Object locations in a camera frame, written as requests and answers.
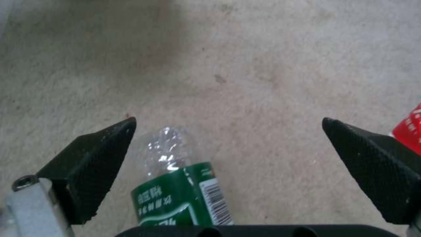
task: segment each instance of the floor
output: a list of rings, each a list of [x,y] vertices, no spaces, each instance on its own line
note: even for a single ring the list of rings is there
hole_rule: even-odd
[[[168,125],[196,137],[237,224],[368,224],[403,235],[358,188],[321,121],[387,134],[421,102],[420,7],[14,0],[0,22],[0,201],[78,135],[135,116],[126,161],[76,236],[135,226],[129,193],[146,172],[133,165],[136,141]]]

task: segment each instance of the red can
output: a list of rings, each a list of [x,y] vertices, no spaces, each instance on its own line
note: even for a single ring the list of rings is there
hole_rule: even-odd
[[[421,156],[421,104],[392,131],[393,136]]]

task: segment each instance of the plastic water bottle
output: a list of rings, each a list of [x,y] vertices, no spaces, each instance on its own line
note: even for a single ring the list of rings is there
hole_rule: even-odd
[[[185,129],[164,127],[141,142],[148,181],[131,192],[140,226],[233,224],[211,164]]]

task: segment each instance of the barcode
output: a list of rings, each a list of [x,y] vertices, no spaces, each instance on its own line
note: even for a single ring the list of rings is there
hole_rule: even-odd
[[[203,181],[199,186],[202,190],[212,223],[214,225],[233,225],[234,223],[232,222],[216,178]]]

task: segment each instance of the hole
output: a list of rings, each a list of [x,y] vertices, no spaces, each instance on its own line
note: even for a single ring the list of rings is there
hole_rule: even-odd
[[[12,184],[12,190],[19,191],[37,182],[38,182],[38,179],[35,175],[26,175],[26,176],[20,177],[18,180],[16,180]]]
[[[292,234],[293,237],[317,237],[317,234],[314,233],[311,229],[306,227],[298,227],[294,230]]]
[[[222,237],[219,230],[215,228],[205,228],[196,237]]]

